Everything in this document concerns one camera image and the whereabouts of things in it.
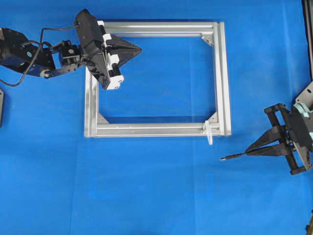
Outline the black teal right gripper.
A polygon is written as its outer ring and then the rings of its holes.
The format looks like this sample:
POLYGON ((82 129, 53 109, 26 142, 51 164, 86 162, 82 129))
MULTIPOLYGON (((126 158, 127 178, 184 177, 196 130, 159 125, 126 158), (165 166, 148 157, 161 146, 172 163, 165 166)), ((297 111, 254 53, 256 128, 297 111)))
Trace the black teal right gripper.
POLYGON ((285 104, 264 109, 272 128, 268 129, 246 150, 250 156, 285 156, 291 174, 312 169, 310 153, 313 151, 313 112, 303 103, 295 103, 291 110, 285 104), (266 146, 279 141, 279 144, 266 146))

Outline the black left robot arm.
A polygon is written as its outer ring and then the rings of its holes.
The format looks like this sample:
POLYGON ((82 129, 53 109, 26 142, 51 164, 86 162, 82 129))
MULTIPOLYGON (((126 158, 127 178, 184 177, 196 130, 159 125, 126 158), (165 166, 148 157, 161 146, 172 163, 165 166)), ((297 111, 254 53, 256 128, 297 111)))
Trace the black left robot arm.
POLYGON ((120 67, 142 49, 116 35, 107 33, 95 16, 80 11, 70 29, 75 29, 80 44, 61 41, 56 45, 29 40, 9 28, 0 29, 0 64, 10 70, 45 79, 74 72, 85 66, 104 90, 120 87, 124 77, 120 67))

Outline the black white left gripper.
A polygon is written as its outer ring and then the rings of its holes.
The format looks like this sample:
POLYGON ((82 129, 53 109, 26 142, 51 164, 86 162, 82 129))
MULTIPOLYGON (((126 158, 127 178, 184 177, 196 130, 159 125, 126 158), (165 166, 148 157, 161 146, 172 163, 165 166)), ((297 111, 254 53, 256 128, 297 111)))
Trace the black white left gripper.
POLYGON ((102 85, 104 90, 119 89, 124 77, 117 69, 139 55, 142 48, 111 34, 111 39, 107 40, 107 46, 111 55, 118 55, 119 62, 113 66, 117 72, 110 75, 106 60, 105 41, 96 17, 91 15, 87 9, 83 9, 77 14, 74 25, 82 51, 81 61, 85 63, 90 74, 102 85))

